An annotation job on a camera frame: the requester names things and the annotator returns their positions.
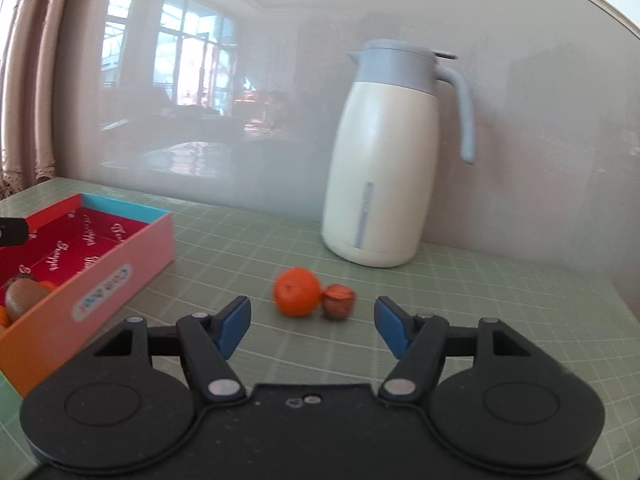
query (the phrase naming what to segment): black object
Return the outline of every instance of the black object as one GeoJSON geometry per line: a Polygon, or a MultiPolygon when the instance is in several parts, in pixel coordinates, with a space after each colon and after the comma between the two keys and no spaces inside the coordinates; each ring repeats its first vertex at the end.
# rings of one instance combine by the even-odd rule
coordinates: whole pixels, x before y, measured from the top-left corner
{"type": "Polygon", "coordinates": [[[24,218],[0,218],[0,247],[22,245],[29,239],[29,224],[24,218]]]}
{"type": "Polygon", "coordinates": [[[175,327],[129,318],[26,397],[44,464],[32,480],[586,480],[604,425],[596,393],[497,319],[457,328],[389,298],[376,327],[398,364],[369,384],[258,384],[226,364],[250,323],[239,297],[175,327]],[[180,356],[189,387],[154,370],[180,356]],[[447,356],[474,365],[438,384],[447,356]]]}

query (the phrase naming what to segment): beige curtain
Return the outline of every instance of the beige curtain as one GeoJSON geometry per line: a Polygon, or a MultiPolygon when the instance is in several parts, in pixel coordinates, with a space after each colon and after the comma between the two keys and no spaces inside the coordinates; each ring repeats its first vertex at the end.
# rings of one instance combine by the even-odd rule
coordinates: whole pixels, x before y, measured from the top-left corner
{"type": "Polygon", "coordinates": [[[65,0],[2,0],[0,199],[54,176],[51,97],[65,0]]]}

